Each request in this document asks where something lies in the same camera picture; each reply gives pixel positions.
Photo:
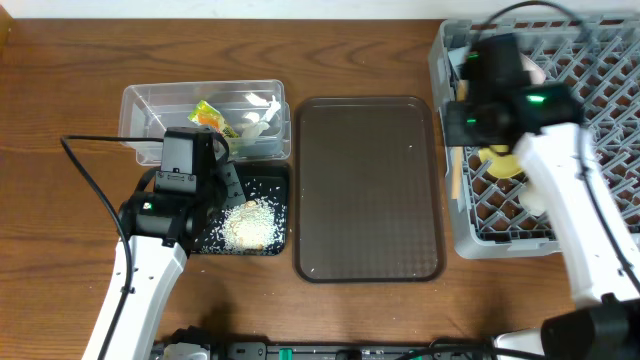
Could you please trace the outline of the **wooden chopstick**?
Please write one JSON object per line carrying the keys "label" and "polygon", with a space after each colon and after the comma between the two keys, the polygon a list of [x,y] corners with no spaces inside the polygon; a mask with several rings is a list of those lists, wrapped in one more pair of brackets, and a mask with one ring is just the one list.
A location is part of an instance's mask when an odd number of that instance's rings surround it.
{"label": "wooden chopstick", "polygon": [[451,198],[458,200],[461,192],[463,148],[454,147],[452,155]]}

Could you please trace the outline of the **green orange snack wrapper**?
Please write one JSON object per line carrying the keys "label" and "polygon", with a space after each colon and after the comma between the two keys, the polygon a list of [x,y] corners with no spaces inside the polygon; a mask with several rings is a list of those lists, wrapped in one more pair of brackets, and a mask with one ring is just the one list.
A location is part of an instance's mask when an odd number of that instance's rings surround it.
{"label": "green orange snack wrapper", "polygon": [[201,100],[196,105],[188,115],[188,119],[196,125],[212,127],[225,138],[239,138],[239,135],[226,121],[222,113],[205,100]]}

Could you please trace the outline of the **yellow plate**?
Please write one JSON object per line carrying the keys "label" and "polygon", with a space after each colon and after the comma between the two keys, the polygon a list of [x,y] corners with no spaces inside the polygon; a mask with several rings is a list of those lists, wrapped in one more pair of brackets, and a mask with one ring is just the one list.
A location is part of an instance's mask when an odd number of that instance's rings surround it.
{"label": "yellow plate", "polygon": [[522,172],[517,158],[507,145],[490,145],[478,151],[482,163],[489,162],[487,172],[497,179],[513,178]]}

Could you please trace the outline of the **white pink bowl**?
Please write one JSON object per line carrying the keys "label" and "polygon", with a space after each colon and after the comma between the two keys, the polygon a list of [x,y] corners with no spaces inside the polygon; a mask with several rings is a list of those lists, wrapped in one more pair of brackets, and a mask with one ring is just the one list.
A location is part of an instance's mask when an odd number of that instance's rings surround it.
{"label": "white pink bowl", "polygon": [[520,59],[524,71],[529,75],[531,83],[533,85],[543,84],[546,80],[546,74],[544,70],[524,54],[520,55]]}

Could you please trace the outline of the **light blue bowl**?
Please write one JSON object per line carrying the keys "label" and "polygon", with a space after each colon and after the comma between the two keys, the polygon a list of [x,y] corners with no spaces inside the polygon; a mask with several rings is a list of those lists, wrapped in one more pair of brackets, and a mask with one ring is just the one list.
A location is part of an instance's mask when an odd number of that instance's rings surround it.
{"label": "light blue bowl", "polygon": [[460,77],[460,70],[463,64],[466,62],[468,51],[469,47],[451,49],[448,51],[449,63],[456,78]]}

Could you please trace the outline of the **clear plastic wrapper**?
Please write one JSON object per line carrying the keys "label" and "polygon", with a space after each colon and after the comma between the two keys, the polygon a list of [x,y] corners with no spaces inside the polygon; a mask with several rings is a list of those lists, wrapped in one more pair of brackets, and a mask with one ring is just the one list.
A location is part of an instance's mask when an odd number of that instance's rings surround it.
{"label": "clear plastic wrapper", "polygon": [[245,99],[251,105],[266,107],[266,111],[262,115],[257,112],[249,112],[244,115],[244,118],[249,120],[250,123],[244,126],[241,137],[246,139],[256,139],[264,131],[270,128],[271,120],[281,109],[282,105],[274,95],[271,96],[270,100],[266,100],[254,93],[248,93],[245,95]]}

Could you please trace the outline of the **white cup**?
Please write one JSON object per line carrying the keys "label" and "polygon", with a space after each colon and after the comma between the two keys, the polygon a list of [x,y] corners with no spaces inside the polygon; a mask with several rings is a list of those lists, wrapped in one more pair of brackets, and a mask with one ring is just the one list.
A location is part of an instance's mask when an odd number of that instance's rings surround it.
{"label": "white cup", "polygon": [[546,211],[541,195],[532,184],[526,183],[523,185],[518,199],[521,206],[533,216],[539,217]]}

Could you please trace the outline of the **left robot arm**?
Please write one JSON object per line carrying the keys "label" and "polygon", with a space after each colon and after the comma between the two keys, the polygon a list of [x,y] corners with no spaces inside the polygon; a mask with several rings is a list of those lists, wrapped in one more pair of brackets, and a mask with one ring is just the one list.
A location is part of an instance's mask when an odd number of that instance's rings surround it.
{"label": "left robot arm", "polygon": [[161,163],[144,172],[120,207],[107,208],[118,242],[110,284],[86,359],[150,356],[169,296],[197,239],[228,197],[230,148],[210,127],[170,127]]}

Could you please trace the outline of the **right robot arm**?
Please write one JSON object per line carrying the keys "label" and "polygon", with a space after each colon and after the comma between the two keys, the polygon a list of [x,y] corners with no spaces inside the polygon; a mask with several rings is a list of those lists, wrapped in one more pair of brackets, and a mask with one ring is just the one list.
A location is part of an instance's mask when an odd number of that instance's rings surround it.
{"label": "right robot arm", "polygon": [[535,85],[514,35],[472,43],[462,101],[444,116],[449,146],[505,145],[559,242],[575,310],[541,326],[549,359],[639,356],[639,249],[594,158],[581,103],[563,83]]}

